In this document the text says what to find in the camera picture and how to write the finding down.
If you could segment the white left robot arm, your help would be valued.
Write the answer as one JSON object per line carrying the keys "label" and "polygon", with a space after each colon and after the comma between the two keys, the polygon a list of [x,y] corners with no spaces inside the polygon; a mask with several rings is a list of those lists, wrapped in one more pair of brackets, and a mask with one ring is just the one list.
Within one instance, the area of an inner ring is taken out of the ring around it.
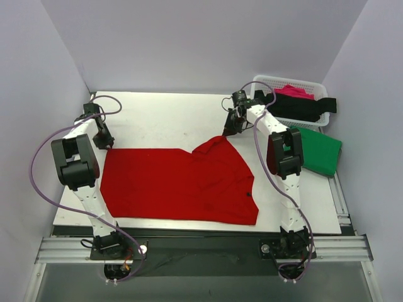
{"label": "white left robot arm", "polygon": [[60,183],[74,193],[85,211],[94,215],[89,217],[94,237],[91,248],[101,255],[120,259],[127,253],[127,243],[114,229],[118,224],[106,206],[99,185],[107,150],[112,148],[115,139],[102,117],[85,120],[100,114],[100,105],[86,103],[83,110],[75,120],[77,127],[64,138],[51,142],[55,168]]}

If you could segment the red t shirt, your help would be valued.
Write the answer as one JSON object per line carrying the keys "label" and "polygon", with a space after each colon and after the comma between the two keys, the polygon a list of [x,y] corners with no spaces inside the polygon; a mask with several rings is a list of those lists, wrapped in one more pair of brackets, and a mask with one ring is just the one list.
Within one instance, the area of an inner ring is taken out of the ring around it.
{"label": "red t shirt", "polygon": [[254,176],[223,136],[192,152],[179,148],[109,150],[100,191],[115,218],[255,225]]}

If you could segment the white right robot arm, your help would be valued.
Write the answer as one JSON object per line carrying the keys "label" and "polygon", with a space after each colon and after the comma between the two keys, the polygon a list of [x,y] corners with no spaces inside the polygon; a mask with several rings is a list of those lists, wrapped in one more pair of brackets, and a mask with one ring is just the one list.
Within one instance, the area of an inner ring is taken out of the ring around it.
{"label": "white right robot arm", "polygon": [[241,133],[245,124],[253,126],[259,161],[276,191],[281,195],[280,252],[293,257],[310,247],[310,227],[300,207],[299,180],[304,163],[299,130],[280,123],[258,98],[250,99],[238,90],[230,99],[223,135]]}

